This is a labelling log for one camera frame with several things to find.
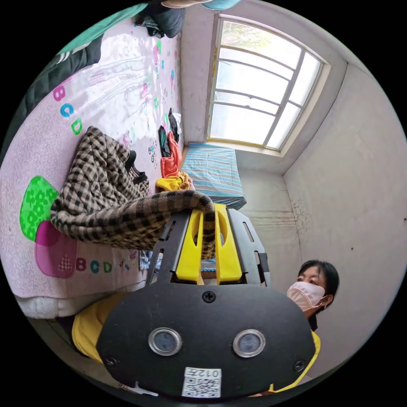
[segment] qr code sticker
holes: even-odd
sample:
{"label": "qr code sticker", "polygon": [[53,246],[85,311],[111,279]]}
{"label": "qr code sticker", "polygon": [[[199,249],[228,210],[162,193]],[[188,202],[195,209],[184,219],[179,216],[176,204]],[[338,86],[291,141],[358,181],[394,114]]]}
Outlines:
{"label": "qr code sticker", "polygon": [[184,397],[217,398],[220,397],[219,379],[193,379],[186,377],[182,395]]}
{"label": "qr code sticker", "polygon": [[220,397],[221,372],[218,369],[185,370],[183,397],[215,399]]}

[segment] yellow bracket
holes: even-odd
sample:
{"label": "yellow bracket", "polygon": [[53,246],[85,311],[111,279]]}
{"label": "yellow bracket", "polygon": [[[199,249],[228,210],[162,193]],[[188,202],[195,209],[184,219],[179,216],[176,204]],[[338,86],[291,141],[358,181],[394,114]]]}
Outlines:
{"label": "yellow bracket", "polygon": [[242,269],[226,205],[215,203],[215,256],[217,283],[239,281]]}
{"label": "yellow bracket", "polygon": [[179,257],[176,276],[179,280],[201,283],[202,237],[204,214],[193,210]]}
{"label": "yellow bracket", "polygon": [[[176,270],[178,280],[203,284],[201,277],[203,234],[203,212],[193,210]],[[217,203],[215,203],[215,256],[216,280],[218,284],[223,282],[237,282],[242,278],[242,269],[240,267],[226,205]]]}

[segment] windowsill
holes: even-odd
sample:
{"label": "windowsill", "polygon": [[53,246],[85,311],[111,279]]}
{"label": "windowsill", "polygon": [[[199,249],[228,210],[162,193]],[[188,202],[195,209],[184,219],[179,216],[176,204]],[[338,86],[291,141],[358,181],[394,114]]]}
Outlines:
{"label": "windowsill", "polygon": [[216,142],[216,141],[207,141],[207,144],[215,145],[218,147],[227,147],[227,148],[233,148],[234,150],[240,150],[240,151],[248,151],[250,153],[259,153],[259,154],[266,154],[268,156],[274,156],[274,157],[282,157],[281,153],[279,151],[275,150],[270,150],[269,148],[264,148],[264,147],[254,147],[252,145],[243,145],[243,144],[237,144],[237,143],[226,143],[226,142]]}

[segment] window pane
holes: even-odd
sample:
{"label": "window pane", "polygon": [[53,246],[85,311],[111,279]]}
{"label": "window pane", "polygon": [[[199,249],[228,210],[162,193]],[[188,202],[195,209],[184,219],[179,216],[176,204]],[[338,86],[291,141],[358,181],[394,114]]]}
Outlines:
{"label": "window pane", "polygon": [[262,58],[261,56],[248,54],[243,51],[229,50],[221,48],[219,58],[233,59],[234,61],[244,62],[246,64],[255,65],[259,68],[267,69],[268,71],[277,73],[287,79],[293,77],[293,71],[269,59]]}
{"label": "window pane", "polygon": [[210,137],[262,145],[273,121],[268,114],[215,104]]}
{"label": "window pane", "polygon": [[233,90],[280,103],[288,81],[235,62],[219,61],[216,88]]}
{"label": "window pane", "polygon": [[301,49],[278,35],[250,25],[224,21],[221,45],[241,48],[268,56],[296,68]]}
{"label": "window pane", "polygon": [[215,101],[233,103],[234,105],[241,105],[244,107],[251,107],[253,109],[259,109],[264,112],[276,114],[278,110],[277,105],[264,102],[263,100],[253,99],[248,96],[236,95],[234,93],[215,92]]}
{"label": "window pane", "polygon": [[280,120],[277,123],[276,128],[273,131],[273,134],[270,140],[267,143],[267,147],[279,149],[284,139],[287,137],[287,134],[291,130],[295,120],[300,113],[300,108],[294,106],[291,103],[287,103],[283,113],[281,114]]}
{"label": "window pane", "polygon": [[314,84],[321,63],[309,53],[305,53],[297,81],[290,95],[290,100],[298,105],[303,105],[309,91]]}

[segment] window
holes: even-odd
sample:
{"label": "window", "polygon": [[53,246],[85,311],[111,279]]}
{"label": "window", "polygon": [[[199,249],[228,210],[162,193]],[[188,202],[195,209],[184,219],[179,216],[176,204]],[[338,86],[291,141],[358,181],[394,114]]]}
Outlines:
{"label": "window", "polygon": [[280,34],[220,18],[209,108],[208,141],[280,151],[323,67]]}

